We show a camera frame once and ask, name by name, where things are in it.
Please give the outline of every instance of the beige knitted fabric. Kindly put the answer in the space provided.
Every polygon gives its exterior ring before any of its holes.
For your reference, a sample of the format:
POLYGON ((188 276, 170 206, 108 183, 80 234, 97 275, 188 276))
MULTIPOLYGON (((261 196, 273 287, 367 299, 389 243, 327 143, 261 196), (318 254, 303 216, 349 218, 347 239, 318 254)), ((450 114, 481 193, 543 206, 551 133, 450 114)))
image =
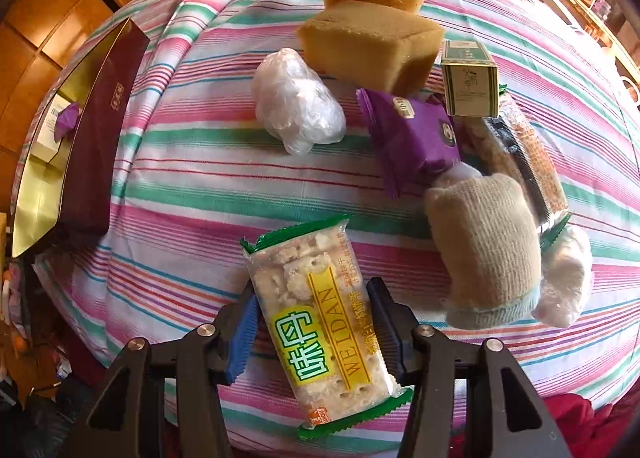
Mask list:
POLYGON ((494 174, 430 189, 426 210, 452 279, 450 303, 473 317, 453 317, 453 325, 484 328, 521 318, 535 307, 540 245, 515 180, 494 174))

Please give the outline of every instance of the crumpled white plastic bag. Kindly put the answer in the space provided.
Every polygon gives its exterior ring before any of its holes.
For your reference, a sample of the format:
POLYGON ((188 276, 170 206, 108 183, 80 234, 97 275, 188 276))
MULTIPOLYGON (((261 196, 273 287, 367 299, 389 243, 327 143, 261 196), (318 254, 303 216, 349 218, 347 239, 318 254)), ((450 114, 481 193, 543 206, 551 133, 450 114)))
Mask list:
POLYGON ((289 154, 306 154, 316 143, 344 137, 340 104, 291 48, 264 57, 255 71, 252 93, 257 120, 282 140, 289 154))
POLYGON ((556 328, 575 323, 591 297, 592 261, 587 233, 567 225, 542 258, 540 301, 533 318, 556 328))

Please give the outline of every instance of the green and white box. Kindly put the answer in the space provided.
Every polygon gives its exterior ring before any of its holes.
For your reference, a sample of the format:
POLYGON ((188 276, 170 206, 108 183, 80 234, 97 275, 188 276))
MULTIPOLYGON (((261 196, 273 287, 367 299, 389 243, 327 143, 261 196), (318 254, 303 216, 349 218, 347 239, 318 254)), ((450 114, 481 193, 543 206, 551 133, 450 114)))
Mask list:
POLYGON ((484 44, 445 41, 440 65, 449 115, 498 116, 498 66, 484 44))

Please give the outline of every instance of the yellow label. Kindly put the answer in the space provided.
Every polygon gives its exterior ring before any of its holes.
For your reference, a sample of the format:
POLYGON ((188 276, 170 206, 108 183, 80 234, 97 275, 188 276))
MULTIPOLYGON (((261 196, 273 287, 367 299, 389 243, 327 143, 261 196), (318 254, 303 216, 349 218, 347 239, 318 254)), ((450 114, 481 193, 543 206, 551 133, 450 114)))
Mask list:
POLYGON ((331 346, 314 308, 299 305, 281 310, 271 320, 271 331, 284 367, 299 386, 334 372, 331 346))
POLYGON ((402 118, 406 118, 407 120, 415 117, 414 106, 411 105, 406 98, 401 98, 400 96, 395 96, 393 98, 394 107, 396 111, 398 111, 398 115, 402 118))
POLYGON ((320 314, 325 334, 334 349, 335 362, 347 390, 371 380, 353 333, 353 327, 344 310, 342 298, 335 285, 334 273, 327 268, 322 273, 308 275, 311 290, 320 314))

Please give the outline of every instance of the clear bag of crackers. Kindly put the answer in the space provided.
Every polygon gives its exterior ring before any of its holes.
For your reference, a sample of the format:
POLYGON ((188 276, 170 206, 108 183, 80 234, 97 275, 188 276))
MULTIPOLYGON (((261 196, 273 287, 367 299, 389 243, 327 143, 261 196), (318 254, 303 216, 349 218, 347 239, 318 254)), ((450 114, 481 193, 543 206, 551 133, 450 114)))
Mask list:
POLYGON ((315 438, 393 411, 411 397, 390 375, 346 234, 348 217, 241 240, 260 308, 315 438))

